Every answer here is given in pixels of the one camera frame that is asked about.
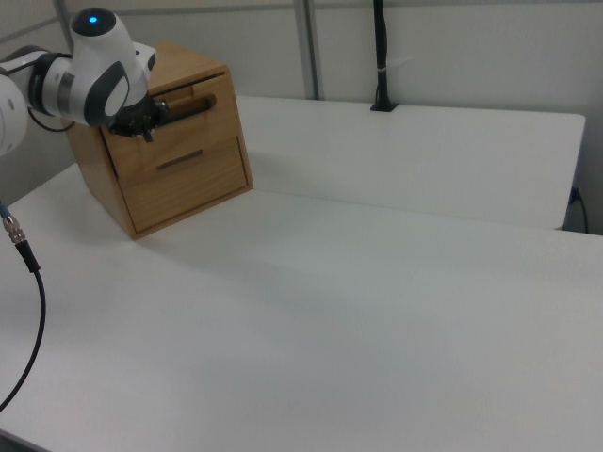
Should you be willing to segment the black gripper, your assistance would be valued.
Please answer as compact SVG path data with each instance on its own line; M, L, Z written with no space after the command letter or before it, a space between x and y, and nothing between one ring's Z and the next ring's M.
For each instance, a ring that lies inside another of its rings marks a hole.
M125 106L107 125L107 130L122 137L143 137L152 142L153 131L166 117L166 103L146 93L137 103Z

